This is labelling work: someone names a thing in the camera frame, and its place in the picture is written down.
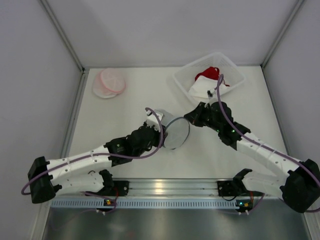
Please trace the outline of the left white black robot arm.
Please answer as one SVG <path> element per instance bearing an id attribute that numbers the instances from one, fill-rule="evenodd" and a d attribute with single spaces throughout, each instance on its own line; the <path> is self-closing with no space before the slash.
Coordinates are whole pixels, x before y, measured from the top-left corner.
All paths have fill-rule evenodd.
<path id="1" fill-rule="evenodd" d="M 115 138 L 96 149 L 71 157 L 36 158 L 27 174 L 33 204 L 71 193 L 107 195 L 114 188 L 109 168 L 152 156 L 163 146 L 164 128 L 145 121 L 131 134 Z"/>

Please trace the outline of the pink trimmed mesh laundry bag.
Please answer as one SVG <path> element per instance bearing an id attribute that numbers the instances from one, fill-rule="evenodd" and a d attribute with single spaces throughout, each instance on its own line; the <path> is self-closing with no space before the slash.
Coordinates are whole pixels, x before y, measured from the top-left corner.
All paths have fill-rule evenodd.
<path id="1" fill-rule="evenodd" d="M 126 81 L 122 73 L 116 68 L 105 68 L 94 78 L 93 93 L 102 99 L 113 98 L 121 94 L 126 88 Z"/>

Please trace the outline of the blue trimmed mesh laundry bag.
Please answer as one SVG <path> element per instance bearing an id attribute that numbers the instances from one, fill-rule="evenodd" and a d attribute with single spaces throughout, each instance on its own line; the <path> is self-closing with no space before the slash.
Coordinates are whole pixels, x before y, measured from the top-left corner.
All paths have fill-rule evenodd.
<path id="1" fill-rule="evenodd" d="M 156 109 L 164 129 L 163 147 L 175 150 L 181 147 L 190 134 L 190 124 L 182 116 L 176 116 L 164 109 Z"/>

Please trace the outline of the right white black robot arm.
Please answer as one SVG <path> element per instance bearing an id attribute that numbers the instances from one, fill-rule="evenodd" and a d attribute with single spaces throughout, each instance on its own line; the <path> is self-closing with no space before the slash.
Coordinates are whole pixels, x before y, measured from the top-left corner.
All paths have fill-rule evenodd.
<path id="1" fill-rule="evenodd" d="M 272 175 L 245 168 L 232 179 L 237 194 L 260 192 L 277 197 L 298 213 L 310 212 L 320 197 L 320 168 L 311 159 L 301 161 L 279 152 L 256 137 L 249 128 L 234 121 L 225 102 L 200 102 L 184 118 L 196 127 L 217 132 L 223 144 L 264 166 Z"/>

